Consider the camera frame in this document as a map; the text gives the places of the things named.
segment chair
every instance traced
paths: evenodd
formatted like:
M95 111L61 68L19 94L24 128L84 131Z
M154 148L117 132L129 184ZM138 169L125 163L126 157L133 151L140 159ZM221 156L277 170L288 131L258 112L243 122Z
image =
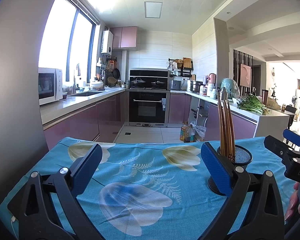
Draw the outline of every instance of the chair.
M286 106L286 111L288 112L292 112L292 113L296 113L297 109L295 107L292 107L292 106ZM289 125L288 125L288 128L290 128L290 126L293 124L293 119L294 119L294 115L291 115L290 116L290 119L289 119Z

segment floor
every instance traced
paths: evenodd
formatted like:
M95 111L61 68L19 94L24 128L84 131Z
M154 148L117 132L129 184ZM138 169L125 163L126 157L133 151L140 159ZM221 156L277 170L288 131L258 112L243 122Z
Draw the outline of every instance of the floor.
M124 126L115 143L183 143L180 128Z

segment white water heater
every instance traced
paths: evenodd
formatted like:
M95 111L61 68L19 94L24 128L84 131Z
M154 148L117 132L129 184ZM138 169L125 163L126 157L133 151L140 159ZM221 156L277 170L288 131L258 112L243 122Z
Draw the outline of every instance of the white water heater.
M112 42L113 34L111 31L103 31L102 33L102 43L101 43L101 53L111 56L112 54Z

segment white microwave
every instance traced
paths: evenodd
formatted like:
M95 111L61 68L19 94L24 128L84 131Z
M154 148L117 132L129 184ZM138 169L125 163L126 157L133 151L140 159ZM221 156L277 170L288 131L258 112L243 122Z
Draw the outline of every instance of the white microwave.
M39 105L62 99L62 70L39 68Z

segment blue floral tablecloth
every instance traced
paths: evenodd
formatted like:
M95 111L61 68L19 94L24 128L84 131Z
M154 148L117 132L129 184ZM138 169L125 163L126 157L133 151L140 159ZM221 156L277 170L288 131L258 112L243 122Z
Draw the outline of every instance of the blue floral tablecloth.
M293 192L294 182L285 178L281 159L266 150L264 138L237 140L248 149L252 163L247 171L274 173L284 211ZM27 182L32 171L52 174L90 149L94 142L73 138L61 140L10 191L0 205L0 218L14 234L18 221L11 226L7 204ZM210 142L216 149L220 142ZM210 176L200 149L202 142L189 144L114 144L99 143L102 161L78 201L95 227L107 240L196 240L218 213L225 197L215 195L208 186ZM240 227L252 194L232 228ZM52 196L64 228L72 232L58 198Z

